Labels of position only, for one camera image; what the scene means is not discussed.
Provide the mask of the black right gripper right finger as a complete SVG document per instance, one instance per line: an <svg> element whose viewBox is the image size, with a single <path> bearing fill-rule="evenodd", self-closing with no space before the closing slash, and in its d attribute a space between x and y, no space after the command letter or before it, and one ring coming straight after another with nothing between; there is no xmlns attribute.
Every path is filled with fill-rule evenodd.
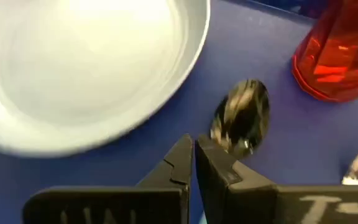
<svg viewBox="0 0 358 224"><path fill-rule="evenodd" d="M195 142L196 175L208 223L273 223L275 183L205 135Z"/></svg>

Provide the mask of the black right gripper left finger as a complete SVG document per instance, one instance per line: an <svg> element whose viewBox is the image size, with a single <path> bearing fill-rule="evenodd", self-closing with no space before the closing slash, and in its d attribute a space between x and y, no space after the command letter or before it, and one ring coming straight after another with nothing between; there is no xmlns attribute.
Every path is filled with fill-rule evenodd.
<svg viewBox="0 0 358 224"><path fill-rule="evenodd" d="M193 160L193 140L183 135L137 187L180 189L180 223L188 223Z"/></svg>

